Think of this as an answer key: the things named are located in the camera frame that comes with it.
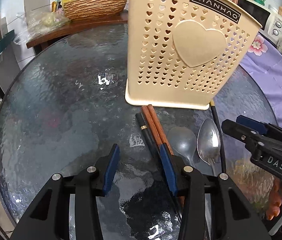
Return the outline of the right hand with painted nails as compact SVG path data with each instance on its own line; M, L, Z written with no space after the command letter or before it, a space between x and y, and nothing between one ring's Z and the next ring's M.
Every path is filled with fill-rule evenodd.
M270 191L268 209L266 211L266 217L268 220L272 220L280 213L280 207L282 205L282 186L280 185L280 179L275 178L273 182L272 190Z

